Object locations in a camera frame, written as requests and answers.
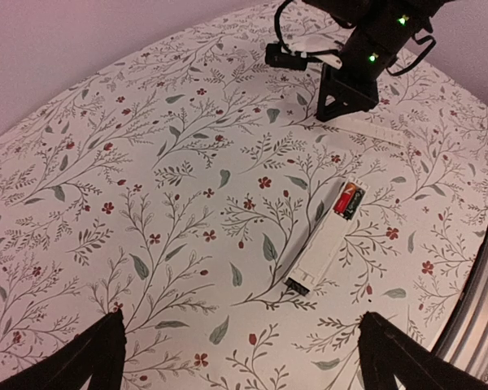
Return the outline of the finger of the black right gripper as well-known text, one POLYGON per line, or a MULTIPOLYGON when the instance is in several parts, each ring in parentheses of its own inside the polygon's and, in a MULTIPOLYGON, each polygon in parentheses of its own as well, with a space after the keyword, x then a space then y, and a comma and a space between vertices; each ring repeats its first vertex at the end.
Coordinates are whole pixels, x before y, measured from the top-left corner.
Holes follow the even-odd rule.
POLYGON ((319 121, 366 110, 366 97, 359 84, 347 72, 322 67, 316 108, 319 121))

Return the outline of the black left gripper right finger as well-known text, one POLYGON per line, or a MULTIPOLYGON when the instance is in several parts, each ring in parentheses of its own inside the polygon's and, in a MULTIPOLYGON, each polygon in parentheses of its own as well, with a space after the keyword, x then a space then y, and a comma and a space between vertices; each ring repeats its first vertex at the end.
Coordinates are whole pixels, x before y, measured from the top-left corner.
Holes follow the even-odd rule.
POLYGON ((366 389, 488 389, 485 383, 444 362, 377 312, 359 324, 359 362, 366 389))

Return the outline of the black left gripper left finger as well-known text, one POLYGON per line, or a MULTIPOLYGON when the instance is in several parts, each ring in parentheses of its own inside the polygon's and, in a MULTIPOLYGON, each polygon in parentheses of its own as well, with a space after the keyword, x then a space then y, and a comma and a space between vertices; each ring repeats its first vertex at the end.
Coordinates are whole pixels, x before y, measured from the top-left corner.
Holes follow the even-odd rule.
POLYGON ((123 312, 104 315, 57 352, 0 382, 0 389, 120 389, 125 360, 123 312))

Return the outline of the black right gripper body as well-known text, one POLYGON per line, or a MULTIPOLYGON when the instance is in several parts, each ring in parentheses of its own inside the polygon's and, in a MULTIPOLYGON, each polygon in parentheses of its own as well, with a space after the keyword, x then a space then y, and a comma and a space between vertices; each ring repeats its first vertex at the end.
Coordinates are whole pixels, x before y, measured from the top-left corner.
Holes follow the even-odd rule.
POLYGON ((320 113, 368 112, 378 104, 377 82, 362 82, 328 64, 320 75, 320 113))

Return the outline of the white remote battery cover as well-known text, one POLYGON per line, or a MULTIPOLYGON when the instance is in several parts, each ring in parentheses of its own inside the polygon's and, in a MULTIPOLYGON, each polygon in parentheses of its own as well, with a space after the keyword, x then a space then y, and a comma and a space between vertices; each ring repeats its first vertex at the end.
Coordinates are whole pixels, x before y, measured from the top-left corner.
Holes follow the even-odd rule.
POLYGON ((393 145, 405 146, 405 137, 402 133, 391 128, 385 128, 374 123, 363 122, 357 119, 340 119, 335 123, 337 128, 380 141, 389 142, 393 145))

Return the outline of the red battery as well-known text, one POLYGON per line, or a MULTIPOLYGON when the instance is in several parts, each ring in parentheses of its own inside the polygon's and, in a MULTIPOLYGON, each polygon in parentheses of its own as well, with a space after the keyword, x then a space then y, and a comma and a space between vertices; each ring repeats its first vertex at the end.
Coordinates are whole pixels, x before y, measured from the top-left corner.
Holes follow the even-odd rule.
POLYGON ((336 201, 333 210, 335 213, 343 215, 347 206, 351 202, 353 195, 355 194, 357 187, 354 183, 347 183, 343 188, 338 200, 336 201))

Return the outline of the dark green battery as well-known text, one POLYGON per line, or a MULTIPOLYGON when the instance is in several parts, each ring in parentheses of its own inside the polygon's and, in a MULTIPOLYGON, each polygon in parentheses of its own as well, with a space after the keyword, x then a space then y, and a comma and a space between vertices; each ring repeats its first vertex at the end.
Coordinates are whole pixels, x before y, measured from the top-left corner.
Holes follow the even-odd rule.
POLYGON ((356 210, 358 209, 359 205, 361 204, 363 197, 365 195, 365 190, 362 188, 357 188, 349 201, 346 209, 343 212, 343 216, 347 220, 351 220, 354 215, 356 210))

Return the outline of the white remote control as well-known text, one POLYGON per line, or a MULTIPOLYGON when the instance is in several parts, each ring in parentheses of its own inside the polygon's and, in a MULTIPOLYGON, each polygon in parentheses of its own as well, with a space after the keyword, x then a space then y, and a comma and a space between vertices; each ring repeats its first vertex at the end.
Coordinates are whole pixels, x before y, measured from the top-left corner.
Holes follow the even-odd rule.
POLYGON ((346 234, 355 223, 359 207, 351 220, 345 219, 343 214, 337 214, 333 210, 343 188, 349 182, 354 183, 357 188, 365 190, 363 200, 365 199, 369 190, 368 184, 357 177, 347 177, 340 185, 330 208, 321 213, 315 231, 310 235, 307 245, 301 250, 285 277, 287 288, 303 297, 316 290, 318 283, 323 280, 325 273, 330 268, 346 234))

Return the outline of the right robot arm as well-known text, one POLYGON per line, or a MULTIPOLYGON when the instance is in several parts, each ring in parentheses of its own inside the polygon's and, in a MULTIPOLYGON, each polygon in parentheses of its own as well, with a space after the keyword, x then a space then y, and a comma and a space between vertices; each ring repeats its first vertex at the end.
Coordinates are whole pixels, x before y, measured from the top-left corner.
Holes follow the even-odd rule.
POLYGON ((306 1, 352 31, 338 50, 337 70, 322 66, 316 118, 327 122, 343 115, 368 112, 379 103, 377 79, 384 71, 401 76, 416 67, 435 47, 431 18, 442 0, 306 1), (407 67, 392 72, 398 52, 409 40, 428 46, 407 67))

